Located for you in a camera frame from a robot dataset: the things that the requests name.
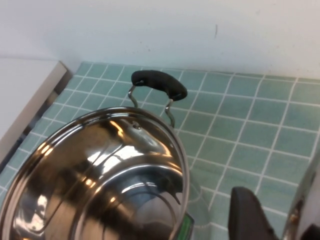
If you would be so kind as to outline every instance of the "green label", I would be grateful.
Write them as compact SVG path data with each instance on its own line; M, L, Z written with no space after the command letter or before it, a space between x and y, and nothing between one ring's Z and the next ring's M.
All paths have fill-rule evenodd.
M194 222L195 221L193 220L193 218L186 213L184 215L183 222L180 227L176 240L189 240L191 237Z

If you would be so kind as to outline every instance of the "pot handle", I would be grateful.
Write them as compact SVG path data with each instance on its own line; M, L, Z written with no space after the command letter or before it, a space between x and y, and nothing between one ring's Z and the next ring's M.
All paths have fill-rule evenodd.
M146 86L152 89L156 89L165 92L170 101L165 107L165 113L170 118L170 125L175 127L175 118L170 112L170 107L174 101L184 99L188 95L188 91L185 86L181 84L173 76L156 70L140 70L135 71L131 76L133 86L128 92L128 97L133 102L134 106L138 107L137 100L132 96L132 93L136 87Z
M228 230L230 240L278 240L258 198L245 187L231 191Z

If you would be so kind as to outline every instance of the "white wall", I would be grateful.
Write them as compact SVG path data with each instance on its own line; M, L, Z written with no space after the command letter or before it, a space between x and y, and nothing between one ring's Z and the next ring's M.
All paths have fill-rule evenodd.
M318 0L2 0L0 56L320 78Z

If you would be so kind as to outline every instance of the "black object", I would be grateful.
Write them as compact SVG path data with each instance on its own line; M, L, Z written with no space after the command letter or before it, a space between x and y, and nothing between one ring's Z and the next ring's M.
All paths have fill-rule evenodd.
M320 227L317 225L310 225L303 233L301 240L319 240L320 239Z
M173 76L156 70L135 71L131 76L134 86L146 86L165 92L173 101L184 99L187 89Z
M230 240L278 240L255 194L245 187L234 187L229 212Z

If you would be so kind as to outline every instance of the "metal wire handle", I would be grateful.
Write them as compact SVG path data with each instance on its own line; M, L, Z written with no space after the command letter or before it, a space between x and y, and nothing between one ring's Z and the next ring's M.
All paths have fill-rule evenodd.
M130 88L130 90L129 90L129 92L128 92L128 97L129 97L130 100L133 102L134 107L135 107L135 108L138 108L138 107L139 107L139 106L138 106L138 102L137 102L137 100L134 98L134 96L132 95L133 92L134 92L134 90L135 90L135 88L136 88L135 85L133 85L133 86ZM173 128L175 128L176 120L175 120L174 115L170 112L170 107L171 107L171 105L172 105L173 102L174 102L174 101L170 98L168 104L165 106L164 111L165 111L165 114L166 114L166 115L169 117L169 119L170 119L170 126L173 127Z

